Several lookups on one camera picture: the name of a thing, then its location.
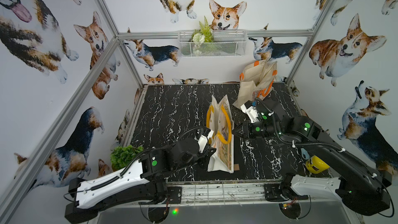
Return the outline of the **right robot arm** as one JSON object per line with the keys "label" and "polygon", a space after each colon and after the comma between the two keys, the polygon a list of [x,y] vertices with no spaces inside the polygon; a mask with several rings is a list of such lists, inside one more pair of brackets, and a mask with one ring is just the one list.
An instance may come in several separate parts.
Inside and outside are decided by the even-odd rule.
{"label": "right robot arm", "polygon": [[391,175],[369,167],[336,143],[310,118],[290,117],[278,102],[258,97],[242,104],[240,110],[249,119],[232,130],[235,137],[251,141],[274,139],[277,146],[304,148],[339,174],[329,179],[286,176],[284,185],[297,196],[336,199],[364,216],[394,208],[387,190],[391,185]]}

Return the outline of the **cream bag yellow handles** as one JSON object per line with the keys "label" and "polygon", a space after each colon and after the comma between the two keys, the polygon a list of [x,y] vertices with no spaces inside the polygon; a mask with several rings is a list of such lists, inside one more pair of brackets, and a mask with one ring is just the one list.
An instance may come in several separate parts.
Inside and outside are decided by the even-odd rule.
{"label": "cream bag yellow handles", "polygon": [[206,127],[214,132],[208,143],[210,147],[216,149],[210,158],[207,171],[234,173],[234,137],[232,134],[234,121],[227,95],[220,102],[217,102],[214,96],[211,97],[211,104],[206,115]]}

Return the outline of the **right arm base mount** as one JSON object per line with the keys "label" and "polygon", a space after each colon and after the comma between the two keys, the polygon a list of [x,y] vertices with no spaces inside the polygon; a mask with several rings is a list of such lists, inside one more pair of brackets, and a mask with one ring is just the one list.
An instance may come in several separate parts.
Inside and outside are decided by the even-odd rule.
{"label": "right arm base mount", "polygon": [[309,196],[297,195],[290,187],[280,184],[264,184],[265,200],[269,202],[308,200]]}

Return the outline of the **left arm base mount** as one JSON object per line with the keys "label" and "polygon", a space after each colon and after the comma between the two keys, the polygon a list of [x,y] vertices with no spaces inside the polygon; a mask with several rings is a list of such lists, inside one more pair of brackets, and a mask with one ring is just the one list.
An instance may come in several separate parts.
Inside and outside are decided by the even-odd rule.
{"label": "left arm base mount", "polygon": [[168,187],[167,192],[161,193],[161,195],[154,200],[140,201],[139,205],[157,205],[157,204],[180,204],[182,199],[182,187],[173,186]]}

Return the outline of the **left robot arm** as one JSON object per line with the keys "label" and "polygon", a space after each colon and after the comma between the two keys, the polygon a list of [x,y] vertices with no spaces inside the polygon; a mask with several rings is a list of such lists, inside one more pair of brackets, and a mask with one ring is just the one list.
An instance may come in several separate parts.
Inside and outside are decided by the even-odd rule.
{"label": "left robot arm", "polygon": [[143,205],[181,202],[181,187],[169,187],[166,179],[198,164],[206,169],[216,152],[208,140],[213,130],[199,126],[189,129],[176,142],[140,152],[125,168],[93,180],[74,179],[68,194],[65,218],[71,224],[95,219],[111,207],[131,202]]}

